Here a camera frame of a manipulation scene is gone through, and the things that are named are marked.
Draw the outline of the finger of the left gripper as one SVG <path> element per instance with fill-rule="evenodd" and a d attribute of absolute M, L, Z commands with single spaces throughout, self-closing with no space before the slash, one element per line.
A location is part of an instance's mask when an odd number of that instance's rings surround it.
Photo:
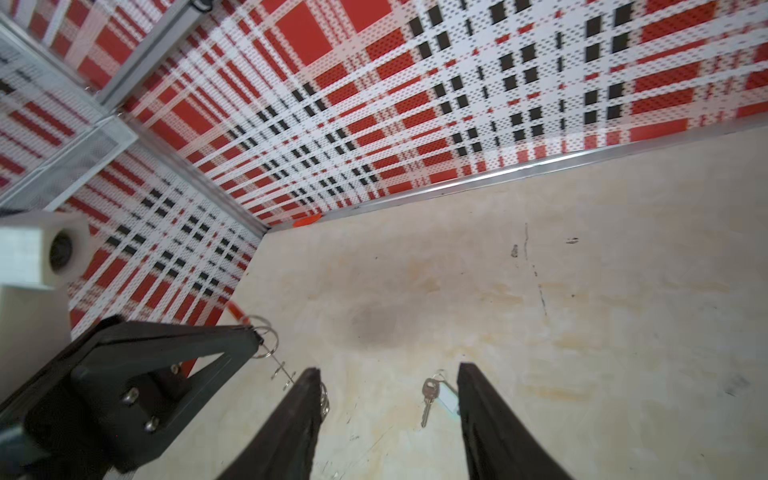
<path fill-rule="evenodd" d="M 248 326 L 136 321 L 119 322 L 93 339 L 70 382 L 121 472 L 161 456 L 263 343 Z"/>

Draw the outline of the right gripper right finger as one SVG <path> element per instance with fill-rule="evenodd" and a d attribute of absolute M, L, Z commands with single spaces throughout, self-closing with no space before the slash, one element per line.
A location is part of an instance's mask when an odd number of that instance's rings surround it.
<path fill-rule="evenodd" d="M 459 366 L 459 412 L 471 479 L 569 479 L 474 363 Z"/>

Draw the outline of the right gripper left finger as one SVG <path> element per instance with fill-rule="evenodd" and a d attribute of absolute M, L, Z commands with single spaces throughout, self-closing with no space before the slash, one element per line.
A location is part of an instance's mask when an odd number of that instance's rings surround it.
<path fill-rule="evenodd" d="M 308 479 L 322 424 L 321 371 L 305 369 L 221 479 Z"/>

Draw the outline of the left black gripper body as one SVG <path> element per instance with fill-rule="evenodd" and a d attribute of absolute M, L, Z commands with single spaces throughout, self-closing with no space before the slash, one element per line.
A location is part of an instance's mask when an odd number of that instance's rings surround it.
<path fill-rule="evenodd" d="M 1 405 L 1 472 L 26 479 L 103 479 L 116 468 L 99 411 L 71 378 L 114 368 L 119 357 L 91 353 L 54 359 Z"/>

